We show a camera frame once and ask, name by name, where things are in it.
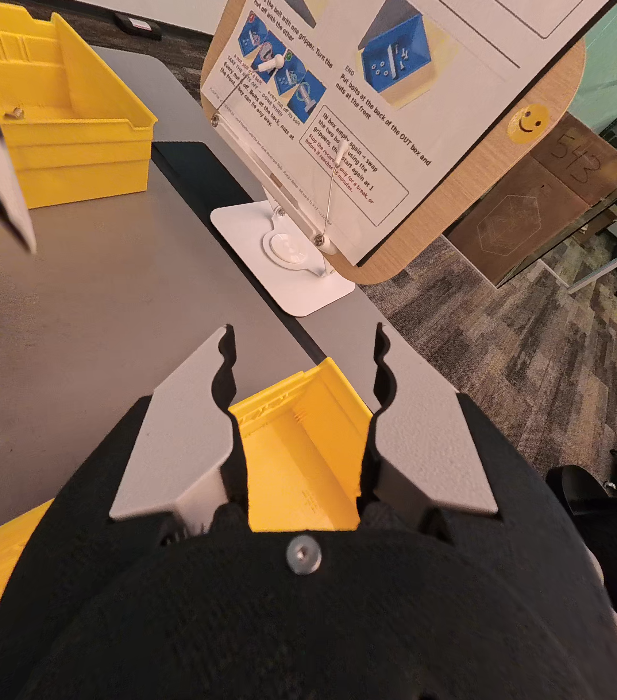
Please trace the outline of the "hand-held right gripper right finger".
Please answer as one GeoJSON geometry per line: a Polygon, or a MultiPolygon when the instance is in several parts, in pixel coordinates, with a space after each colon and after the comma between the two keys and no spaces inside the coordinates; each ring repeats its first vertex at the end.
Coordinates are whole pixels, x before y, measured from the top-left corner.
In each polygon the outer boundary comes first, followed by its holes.
{"type": "Polygon", "coordinates": [[[359,478],[359,516],[383,503],[418,529],[435,509],[496,517],[499,508],[460,394],[386,323],[374,340],[374,396],[359,478]]]}

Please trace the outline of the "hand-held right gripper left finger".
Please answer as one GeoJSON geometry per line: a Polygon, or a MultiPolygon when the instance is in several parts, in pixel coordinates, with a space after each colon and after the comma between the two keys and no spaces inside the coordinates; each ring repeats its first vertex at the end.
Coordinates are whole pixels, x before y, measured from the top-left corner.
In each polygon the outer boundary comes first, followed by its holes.
{"type": "Polygon", "coordinates": [[[247,516],[247,463],[237,419],[234,328],[214,331],[151,395],[109,515],[167,513],[196,536],[216,510],[247,516]]]}

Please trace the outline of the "yellow plastic bin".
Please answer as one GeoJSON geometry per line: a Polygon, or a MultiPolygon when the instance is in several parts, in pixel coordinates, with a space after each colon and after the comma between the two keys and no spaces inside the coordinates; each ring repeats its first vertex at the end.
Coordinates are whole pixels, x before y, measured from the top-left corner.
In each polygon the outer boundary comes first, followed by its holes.
{"type": "Polygon", "coordinates": [[[156,121],[62,16],[0,3],[0,126],[28,209],[145,191],[156,121]]]}
{"type": "MultiPolygon", "coordinates": [[[[124,562],[113,499],[147,398],[139,400],[51,501],[0,526],[0,699],[24,683],[55,623],[124,562]]],[[[332,359],[230,407],[240,429],[253,531],[353,530],[372,413],[332,359]]]]}

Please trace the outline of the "small black floor device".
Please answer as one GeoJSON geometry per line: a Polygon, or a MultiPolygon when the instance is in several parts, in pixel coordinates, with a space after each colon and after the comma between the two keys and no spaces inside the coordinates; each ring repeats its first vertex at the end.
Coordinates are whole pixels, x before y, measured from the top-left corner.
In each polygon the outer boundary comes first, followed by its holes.
{"type": "Polygon", "coordinates": [[[160,26],[152,20],[145,20],[119,12],[113,12],[112,18],[116,26],[130,36],[143,37],[155,41],[161,41],[163,38],[160,26]]]}

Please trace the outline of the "instruction sheet on stand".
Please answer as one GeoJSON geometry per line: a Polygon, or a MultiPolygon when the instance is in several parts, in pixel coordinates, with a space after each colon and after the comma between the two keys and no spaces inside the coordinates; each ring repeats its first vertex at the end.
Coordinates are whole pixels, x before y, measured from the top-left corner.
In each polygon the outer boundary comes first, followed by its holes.
{"type": "Polygon", "coordinates": [[[202,77],[260,182],[273,272],[383,281],[440,234],[526,256],[547,225],[506,179],[559,121],[603,1],[227,1],[202,77]]]}

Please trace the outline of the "cardboard box with hexagon print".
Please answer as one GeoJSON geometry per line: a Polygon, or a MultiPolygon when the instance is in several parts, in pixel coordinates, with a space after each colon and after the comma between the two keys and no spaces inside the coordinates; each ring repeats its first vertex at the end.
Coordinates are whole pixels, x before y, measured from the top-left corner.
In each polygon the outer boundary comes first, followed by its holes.
{"type": "Polygon", "coordinates": [[[530,155],[483,197],[448,235],[494,287],[591,207],[530,155]]]}

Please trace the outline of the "cardboard box with handwritten mark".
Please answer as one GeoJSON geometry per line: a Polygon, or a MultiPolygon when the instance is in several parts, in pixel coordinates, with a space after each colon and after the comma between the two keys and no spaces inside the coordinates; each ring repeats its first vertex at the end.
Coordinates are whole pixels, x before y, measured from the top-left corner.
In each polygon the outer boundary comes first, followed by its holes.
{"type": "Polygon", "coordinates": [[[617,195],[617,149],[569,112],[529,155],[590,207],[617,195]]]}

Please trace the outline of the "yellow smiley sticker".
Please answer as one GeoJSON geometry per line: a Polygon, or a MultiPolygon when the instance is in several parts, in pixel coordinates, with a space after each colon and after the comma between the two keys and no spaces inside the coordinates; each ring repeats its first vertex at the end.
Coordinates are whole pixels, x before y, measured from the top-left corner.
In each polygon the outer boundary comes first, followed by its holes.
{"type": "Polygon", "coordinates": [[[506,133],[514,144],[530,144],[545,133],[548,125],[548,108],[543,104],[530,104],[514,113],[506,133]]]}

